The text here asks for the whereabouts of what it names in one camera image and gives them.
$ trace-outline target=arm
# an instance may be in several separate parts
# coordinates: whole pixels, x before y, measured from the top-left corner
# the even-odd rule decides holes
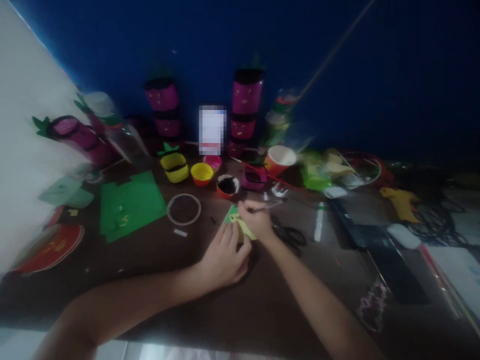
[[[335,295],[292,254],[274,234],[264,204],[247,200],[238,204],[238,213],[273,257],[301,311],[332,358],[383,359],[373,340]]]
[[[238,224],[223,224],[203,259],[188,268],[114,281],[76,298],[45,336],[36,360],[93,359],[97,346],[149,317],[239,281],[250,239],[237,252]]]

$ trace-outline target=person's left hand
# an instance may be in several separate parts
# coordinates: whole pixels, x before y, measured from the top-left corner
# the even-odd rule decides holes
[[[239,223],[223,223],[197,264],[209,291],[235,284],[247,273],[252,244],[245,235],[243,245],[237,252],[238,241]]]

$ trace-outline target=hand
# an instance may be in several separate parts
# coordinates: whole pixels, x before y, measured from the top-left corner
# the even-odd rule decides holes
[[[235,284],[247,273],[252,244],[245,235],[237,252],[238,241],[239,223],[223,223],[198,263],[209,291]]]
[[[238,202],[238,213],[240,214],[243,221],[245,221],[250,231],[255,234],[255,236],[261,242],[271,239],[274,235],[269,211],[266,209],[252,214],[249,213],[249,209],[261,209],[265,205],[266,204],[263,202],[257,202],[252,200]]]

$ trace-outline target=phone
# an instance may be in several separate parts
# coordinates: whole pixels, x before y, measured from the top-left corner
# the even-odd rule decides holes
[[[227,110],[223,105],[200,105],[199,152],[201,155],[220,155],[227,128]]]

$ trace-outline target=yellow cup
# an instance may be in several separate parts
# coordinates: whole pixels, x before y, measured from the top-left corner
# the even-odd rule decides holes
[[[199,187],[207,186],[214,175],[212,167],[204,162],[196,163],[191,167],[193,182]]]

